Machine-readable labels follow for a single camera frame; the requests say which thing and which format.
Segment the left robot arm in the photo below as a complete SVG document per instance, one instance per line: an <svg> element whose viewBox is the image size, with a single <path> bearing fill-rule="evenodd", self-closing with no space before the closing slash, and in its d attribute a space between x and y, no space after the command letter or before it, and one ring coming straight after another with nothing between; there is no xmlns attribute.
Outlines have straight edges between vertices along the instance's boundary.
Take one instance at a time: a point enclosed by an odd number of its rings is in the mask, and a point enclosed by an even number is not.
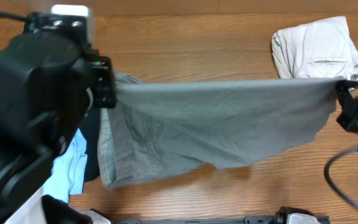
<svg viewBox="0 0 358 224"><path fill-rule="evenodd" d="M38 32L0 50L0 223L50 177L89 111L116 102L111 60L96 49Z"/></svg>

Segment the grey shorts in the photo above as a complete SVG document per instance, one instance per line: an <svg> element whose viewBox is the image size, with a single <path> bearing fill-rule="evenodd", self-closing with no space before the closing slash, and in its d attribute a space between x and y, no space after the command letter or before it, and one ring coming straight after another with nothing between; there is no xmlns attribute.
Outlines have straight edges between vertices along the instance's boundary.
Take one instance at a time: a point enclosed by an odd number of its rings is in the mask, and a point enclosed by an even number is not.
<svg viewBox="0 0 358 224"><path fill-rule="evenodd" d="M115 189L209 163L245 167L309 143L336 109L335 79L145 83L116 74L101 110L98 162Z"/></svg>

